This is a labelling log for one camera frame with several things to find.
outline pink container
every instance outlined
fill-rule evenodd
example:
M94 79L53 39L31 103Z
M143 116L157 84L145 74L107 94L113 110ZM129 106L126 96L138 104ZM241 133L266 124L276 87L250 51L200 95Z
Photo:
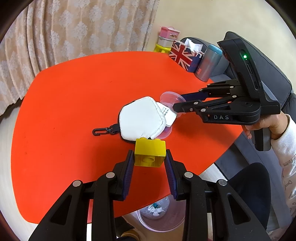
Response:
M161 27L159 36L166 39L177 40L180 31L175 30L173 27Z
M176 201L172 195L168 196L170 205L165 215L157 220L148 219L137 211L138 218L142 225L154 232L169 232L179 227L185 219L186 201Z

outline tissue box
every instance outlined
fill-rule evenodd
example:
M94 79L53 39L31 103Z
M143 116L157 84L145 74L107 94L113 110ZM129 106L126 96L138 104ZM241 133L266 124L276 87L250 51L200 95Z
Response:
M169 57L187 72L194 73L203 57L203 53L191 50L182 42L174 41Z

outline patterned curtain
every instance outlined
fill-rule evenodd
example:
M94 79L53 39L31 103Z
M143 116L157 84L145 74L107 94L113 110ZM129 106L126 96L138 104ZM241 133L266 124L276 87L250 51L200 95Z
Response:
M0 115L43 69L91 54L143 51L159 0L34 0L0 43Z

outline usb port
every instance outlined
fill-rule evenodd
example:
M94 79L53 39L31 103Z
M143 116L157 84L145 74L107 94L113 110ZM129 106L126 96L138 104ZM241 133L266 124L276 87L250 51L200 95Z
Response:
M247 67L248 67L248 69L249 69L250 73L252 74L252 73L253 73L253 71L252 71L251 67L249 66L249 64L247 64Z

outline wall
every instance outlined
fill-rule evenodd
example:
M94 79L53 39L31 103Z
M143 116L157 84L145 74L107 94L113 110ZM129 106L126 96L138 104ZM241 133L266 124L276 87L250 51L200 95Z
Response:
M147 50L153 51L161 26L183 37L216 44L227 31L250 41L296 86L296 40L279 14L264 0L160 0Z

